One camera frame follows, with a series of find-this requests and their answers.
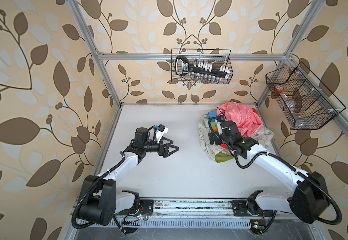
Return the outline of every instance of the aluminum frame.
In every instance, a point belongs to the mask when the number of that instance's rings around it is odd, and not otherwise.
[[[89,48],[89,51],[91,55],[93,56],[93,59],[103,76],[104,84],[106,85],[106,88],[109,90],[111,96],[113,97],[114,104],[119,108],[121,106],[121,101],[119,100],[117,91],[111,82],[109,73],[106,70],[106,67],[104,63],[99,59],[98,57],[98,50],[95,47],[94,40],[91,36],[91,33],[89,31],[88,26],[86,25],[85,19],[83,18],[81,11],[79,10],[79,6],[76,0],[67,0],[67,5],[69,6],[70,12],[73,15],[75,21],[77,22],[77,25],[82,33],[82,37],[86,42],[87,47]]]

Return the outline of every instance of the black wire basket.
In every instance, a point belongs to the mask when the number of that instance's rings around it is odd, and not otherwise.
[[[231,50],[171,50],[171,81],[229,84],[233,77]]]
[[[319,86],[307,77],[315,78]],[[266,74],[266,84],[292,129],[317,130],[346,108],[337,96],[302,62]]]

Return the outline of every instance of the leaf pattern wallpaper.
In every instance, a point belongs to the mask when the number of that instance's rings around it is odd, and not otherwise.
[[[163,61],[105,61],[110,78],[124,103],[255,103],[265,86],[265,74],[274,61],[231,61],[229,84],[191,83],[171,79],[170,64]]]
[[[316,84],[326,93],[331,95],[332,91],[338,96],[347,107],[342,114],[348,118],[348,1],[326,1],[294,58],[321,78],[327,88]],[[320,130],[291,130],[273,96],[268,96],[261,109],[284,159],[325,177],[330,195],[342,210],[343,221],[322,226],[332,240],[348,240],[348,137],[334,121]],[[322,216],[334,219],[335,211],[329,207]]]
[[[0,0],[0,239],[61,237],[115,110],[65,1]]]
[[[104,53],[283,53],[312,0],[77,0]]]

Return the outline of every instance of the pink plastic bag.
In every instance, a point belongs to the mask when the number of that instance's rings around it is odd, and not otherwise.
[[[254,110],[245,104],[229,102],[218,107],[217,115],[223,113],[226,121],[234,121],[242,137],[252,137],[263,122]]]

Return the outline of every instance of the white tabletop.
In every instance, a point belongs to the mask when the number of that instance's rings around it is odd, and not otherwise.
[[[179,151],[163,158],[156,152],[145,158],[121,181],[117,191],[131,190],[140,197],[247,198],[256,190],[287,192],[288,189],[262,167],[240,169],[234,160],[217,163],[199,144],[198,121],[216,105],[125,105],[115,128],[102,171],[120,158],[138,127],[162,124],[164,137]],[[247,160],[239,157],[241,164]]]

